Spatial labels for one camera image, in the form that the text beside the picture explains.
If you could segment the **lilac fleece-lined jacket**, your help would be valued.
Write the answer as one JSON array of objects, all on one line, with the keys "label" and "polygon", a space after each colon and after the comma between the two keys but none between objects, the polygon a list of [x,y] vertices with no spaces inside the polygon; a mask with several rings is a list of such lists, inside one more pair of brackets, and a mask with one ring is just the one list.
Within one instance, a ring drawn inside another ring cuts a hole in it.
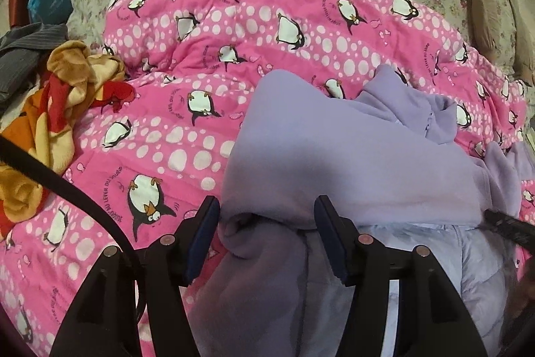
[{"label": "lilac fleece-lined jacket", "polygon": [[480,222],[488,208],[518,215],[533,171],[523,143],[471,156],[456,133],[452,100],[405,85],[387,65],[353,100],[287,71],[267,74],[224,173],[226,254],[190,312],[200,354],[335,354],[353,293],[316,229],[313,206],[326,195],[383,244],[429,247],[495,355],[513,251]]}]

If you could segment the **pink penguin quilt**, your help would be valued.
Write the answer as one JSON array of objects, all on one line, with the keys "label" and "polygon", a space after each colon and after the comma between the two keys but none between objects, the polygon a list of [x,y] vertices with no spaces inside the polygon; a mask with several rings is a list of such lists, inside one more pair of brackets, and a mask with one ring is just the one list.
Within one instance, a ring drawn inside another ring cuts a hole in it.
[{"label": "pink penguin quilt", "polygon": [[[119,57],[134,99],[90,108],[74,125],[62,175],[2,138],[17,171],[48,191],[1,243],[1,308],[34,356],[52,345],[106,247],[135,269],[137,251],[174,233],[207,196],[219,200],[229,156],[259,82],[283,70],[329,98],[353,100],[383,65],[417,91],[452,100],[455,142],[471,156],[523,143],[525,86],[508,79],[439,14],[410,0],[112,0],[104,54]],[[190,312],[226,248],[219,222],[200,275],[181,289]]]}]

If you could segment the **yellow red cartoon blanket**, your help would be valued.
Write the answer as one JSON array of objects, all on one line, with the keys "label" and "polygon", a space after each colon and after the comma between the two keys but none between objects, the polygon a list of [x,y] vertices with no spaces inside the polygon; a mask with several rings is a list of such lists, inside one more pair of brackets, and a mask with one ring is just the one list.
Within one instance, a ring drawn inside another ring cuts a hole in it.
[{"label": "yellow red cartoon blanket", "polygon": [[[1,136],[62,175],[74,160],[74,125],[90,108],[110,105],[117,112],[134,99],[123,61],[92,54],[81,41],[67,41],[48,58],[48,77]],[[1,164],[1,238],[34,217],[48,191],[5,162]]]}]

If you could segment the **grey striped cloth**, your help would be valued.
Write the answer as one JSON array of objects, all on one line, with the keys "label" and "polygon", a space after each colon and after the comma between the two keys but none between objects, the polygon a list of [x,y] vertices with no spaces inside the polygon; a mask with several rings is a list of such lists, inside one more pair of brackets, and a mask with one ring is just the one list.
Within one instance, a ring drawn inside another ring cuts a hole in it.
[{"label": "grey striped cloth", "polygon": [[8,102],[44,53],[67,41],[64,23],[30,23],[1,37],[1,104]]}]

